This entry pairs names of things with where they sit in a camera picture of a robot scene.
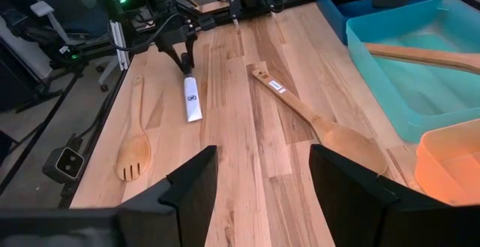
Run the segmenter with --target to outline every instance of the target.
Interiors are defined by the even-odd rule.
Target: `orange bin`
[[[480,204],[480,119],[425,133],[415,178],[426,194],[443,203]]]

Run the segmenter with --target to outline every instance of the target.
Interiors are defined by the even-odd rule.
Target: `wooden tabletop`
[[[185,51],[182,45],[175,47]],[[397,136],[347,48],[312,3],[199,34],[193,70],[203,119],[187,123],[183,76],[156,47],[135,56],[72,203],[117,206],[207,145],[219,146],[217,200],[206,246],[334,245],[308,167],[308,124],[251,76],[264,68],[321,116],[375,139],[387,176],[422,191],[415,146]],[[128,124],[132,80],[145,77],[142,126],[153,154],[138,180],[115,163]]]

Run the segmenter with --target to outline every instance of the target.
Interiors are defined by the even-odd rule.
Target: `metal bracket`
[[[122,25],[118,22],[110,21],[110,27],[112,28],[112,36],[113,41],[116,45],[120,47],[126,47],[125,45],[125,36],[123,35]],[[118,65],[120,66],[120,70],[124,71],[127,70],[130,66],[130,58],[128,57],[128,52],[116,50],[117,51],[117,58],[118,58]]]

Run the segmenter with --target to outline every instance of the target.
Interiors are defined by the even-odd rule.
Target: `wooden spatula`
[[[405,62],[420,62],[457,71],[480,74],[480,54],[451,53],[438,50],[397,47],[384,44],[367,44],[368,51],[374,56]]]
[[[117,157],[117,175],[121,180],[132,181],[146,171],[150,164],[150,143],[142,129],[143,76],[133,80],[130,105],[130,128],[128,129]]]
[[[360,133],[343,127],[335,122],[323,119],[305,106],[293,93],[264,70],[256,69],[252,74],[277,97],[310,123],[318,140],[329,149],[338,152],[364,167],[383,174],[387,163],[378,145]]]

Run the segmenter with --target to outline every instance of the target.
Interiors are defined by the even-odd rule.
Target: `blue bin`
[[[480,118],[480,75],[374,58],[362,42],[480,53],[479,25],[480,13],[460,0],[428,0],[347,22],[350,56],[405,141]]]
[[[410,4],[422,2],[423,0],[414,0]],[[384,11],[385,9],[372,8],[371,0],[361,0],[342,5],[335,5],[332,0],[316,0],[318,8],[327,19],[338,38],[343,44],[347,45],[346,24],[348,19],[360,17],[366,14],[373,14]]]

